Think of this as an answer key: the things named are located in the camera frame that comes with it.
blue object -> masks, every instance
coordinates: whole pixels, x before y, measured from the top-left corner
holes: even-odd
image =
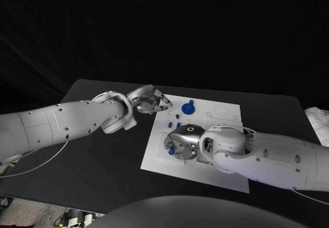
[[[173,153],[175,153],[175,149],[173,149],[173,146],[170,146],[169,154],[173,155]]]
[[[195,111],[193,100],[190,100],[189,103],[183,104],[182,111],[188,115],[193,114],[193,111]]]

black tablecloth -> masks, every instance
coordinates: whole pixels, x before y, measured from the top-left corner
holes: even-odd
[[[62,103],[91,100],[105,91],[127,94],[137,84],[78,80]],[[156,86],[164,94],[239,104],[244,126],[258,132],[287,135],[319,143],[299,100],[290,96]],[[263,208],[310,227],[329,226],[327,206],[284,190],[250,180],[250,194],[140,169],[156,115],[134,112],[137,126],[128,131],[91,135],[71,141],[55,159],[39,169],[7,178],[0,194],[87,211],[107,213],[150,197],[195,195],[215,197]],[[63,143],[24,157],[13,170],[42,164]],[[329,201],[326,193],[313,196]]]

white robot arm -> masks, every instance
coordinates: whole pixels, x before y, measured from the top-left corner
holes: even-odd
[[[98,127],[104,133],[136,124],[133,107],[141,113],[166,110],[160,100],[172,106],[163,93],[146,85],[123,95],[117,92],[100,94],[91,101],[55,104],[26,112],[0,115],[0,161],[63,143],[91,134]]]
[[[300,139],[265,133],[244,135],[238,126],[211,126],[205,131],[188,124],[164,141],[186,148],[173,153],[177,159],[192,159],[199,152],[216,169],[239,173],[254,181],[291,190],[329,191],[329,148]]]

black table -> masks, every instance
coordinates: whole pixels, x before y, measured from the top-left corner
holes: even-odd
[[[91,100],[114,90],[127,94],[137,84],[79,79],[62,102]],[[299,100],[290,96],[156,86],[164,94],[241,105],[244,126],[258,132],[287,135],[319,143]],[[128,131],[89,136],[71,141],[55,159],[27,174],[7,178],[0,195],[107,213],[150,197],[195,195],[232,200],[263,208],[310,227],[329,226],[329,207],[293,191],[250,180],[250,194],[228,190],[140,169],[156,115],[134,113],[138,122]],[[13,170],[22,172],[42,164],[63,143],[42,148],[24,157]],[[322,200],[329,196],[310,193]]]

black curtain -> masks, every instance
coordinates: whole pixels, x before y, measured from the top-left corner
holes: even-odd
[[[329,109],[326,3],[3,0],[0,27],[1,113],[58,103],[79,78],[290,95]]]

